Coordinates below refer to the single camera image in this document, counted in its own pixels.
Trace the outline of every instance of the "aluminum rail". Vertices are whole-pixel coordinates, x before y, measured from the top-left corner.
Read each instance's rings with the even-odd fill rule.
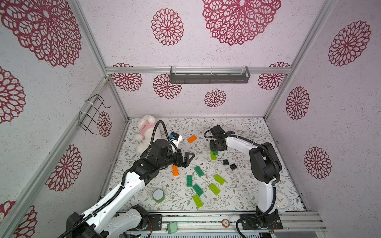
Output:
[[[291,67],[248,67],[254,73],[283,73],[288,74]],[[106,67],[106,72],[111,73],[170,73],[171,67]],[[244,73],[244,67],[175,67],[173,73]]]
[[[154,231],[155,233],[167,233],[167,224],[177,222],[177,233],[199,233],[199,232],[237,232],[235,228],[236,221],[241,214],[253,214],[253,212],[150,212],[150,214],[161,214],[162,228]],[[222,226],[222,220],[227,219],[230,226]],[[280,214],[283,229],[275,230],[277,232],[325,232],[327,231],[318,212],[285,212]],[[244,230],[243,232],[269,232],[272,229],[262,230]],[[148,233],[149,231],[128,231],[127,233]]]

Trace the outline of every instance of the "wire rack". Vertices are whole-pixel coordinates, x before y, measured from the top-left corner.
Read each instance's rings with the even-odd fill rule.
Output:
[[[94,106],[94,104],[96,104],[97,100],[100,101],[100,104],[99,104],[98,107]],[[97,113],[98,113],[98,114],[101,114],[101,113],[99,112],[99,108],[100,108],[101,106],[103,106],[104,108],[110,108],[111,106],[110,106],[110,107],[106,107],[105,104],[103,104],[104,99],[102,98],[102,96],[101,96],[100,94],[95,94],[95,95],[92,96],[91,98],[87,99],[86,102],[91,104],[90,109],[91,109],[91,108],[94,108],[96,111],[94,112],[93,115],[91,115],[91,114],[88,113],[88,112],[90,112],[90,109],[89,109],[88,112],[79,112],[79,113],[78,113],[78,125],[79,125],[82,129],[84,129],[85,131],[89,131],[91,134],[98,135],[99,133],[93,133],[93,132],[90,130],[90,128],[89,128],[89,127],[90,127],[90,124],[91,124],[92,122],[94,122],[95,125],[98,125],[97,122],[94,120],[94,117],[97,115]],[[83,122],[84,122],[84,120],[85,120],[87,117],[90,118],[90,121],[89,121],[89,124],[85,125]]]

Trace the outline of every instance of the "green connector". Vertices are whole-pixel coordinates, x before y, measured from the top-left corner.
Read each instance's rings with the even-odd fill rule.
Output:
[[[193,201],[196,203],[197,208],[202,207],[204,204],[202,204],[201,199],[198,195],[193,196]]]
[[[169,223],[167,225],[167,228],[168,228],[168,234],[172,234],[178,231],[176,222]]]
[[[212,158],[212,160],[217,160],[217,157],[216,157],[216,155],[213,153],[213,151],[210,152],[210,157]]]
[[[221,190],[219,190],[219,189],[217,188],[217,186],[214,185],[214,184],[209,185],[209,188],[210,188],[210,190],[212,190],[212,192],[213,192],[216,196],[219,194],[219,192],[221,192]]]
[[[192,186],[192,175],[188,175],[187,176],[187,187],[191,187]]]
[[[199,196],[201,196],[203,193],[204,193],[204,191],[200,188],[200,186],[198,186],[197,184],[195,184],[194,186],[193,186],[193,189],[196,191],[196,193],[199,195]]]
[[[215,180],[219,183],[219,184],[221,184],[221,185],[223,185],[226,181],[225,181],[225,179],[223,179],[220,175],[218,175],[218,174],[216,174],[216,176],[215,176]]]
[[[200,169],[199,166],[197,166],[196,168],[194,168],[194,171],[196,171],[196,173],[198,174],[199,177],[201,177],[201,176],[204,175],[204,172],[202,172],[202,170]]]

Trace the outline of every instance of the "floral tablecloth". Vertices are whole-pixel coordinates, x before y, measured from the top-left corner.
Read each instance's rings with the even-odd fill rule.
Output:
[[[234,131],[237,134],[250,138],[257,143],[266,141],[274,145],[269,129],[261,118],[157,118],[163,120],[168,133],[176,132],[183,136],[179,148],[182,152],[195,153],[196,156],[188,168],[179,168],[179,176],[174,177],[172,168],[169,167],[160,171],[159,175],[150,181],[147,186],[135,194],[127,202],[123,209],[128,210],[135,204],[140,204],[150,211],[240,211],[255,210],[258,202],[258,180],[251,172],[250,160],[243,153],[228,148],[227,151],[219,152],[216,161],[211,161],[209,140],[203,137],[206,130],[216,125],[221,125],[225,131]],[[136,151],[138,145],[134,141],[134,135],[139,133],[137,123],[139,119],[132,119],[127,131],[127,135],[117,159],[109,190],[115,187],[121,180],[123,172],[130,168],[140,154]],[[193,143],[187,141],[192,135],[197,136]],[[277,183],[277,191],[284,193],[291,201],[290,211],[305,211],[301,199],[296,192],[288,171],[280,157],[277,148],[277,155],[282,163],[280,172],[281,180]],[[229,164],[235,163],[237,169],[232,171],[229,166],[224,166],[223,159],[228,159]],[[194,168],[199,166],[204,172],[204,176],[198,177]],[[214,180],[214,176],[219,174],[226,180],[224,185],[220,185]],[[192,197],[196,194],[192,187],[186,187],[187,175],[193,175],[193,184],[198,184],[204,191],[200,197],[203,206],[198,209]],[[220,190],[218,196],[208,188],[214,183]],[[165,199],[161,203],[156,203],[152,198],[155,189],[160,188],[165,193]]]

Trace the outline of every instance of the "black cable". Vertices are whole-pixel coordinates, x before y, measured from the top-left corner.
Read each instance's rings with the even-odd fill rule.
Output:
[[[124,184],[125,184],[125,181],[126,181],[126,176],[127,176],[127,173],[129,172],[130,170],[126,170],[124,173],[123,173],[123,176],[122,176],[122,182],[121,182],[121,186],[119,187],[118,191],[109,199],[107,200],[107,202],[105,202],[102,206],[98,207],[95,211],[93,211],[91,214],[88,214],[85,218],[82,218],[81,220],[79,220],[75,225],[73,225],[70,229],[66,230],[64,233],[62,233],[58,238],[64,238],[66,237],[69,233],[73,232],[74,230],[76,230],[80,225],[82,225],[83,223],[85,223],[88,219],[90,219],[91,217],[95,216],[99,211],[101,211],[103,208],[107,207],[113,200],[115,200],[115,198],[120,194],[120,192],[123,190],[124,188]]]

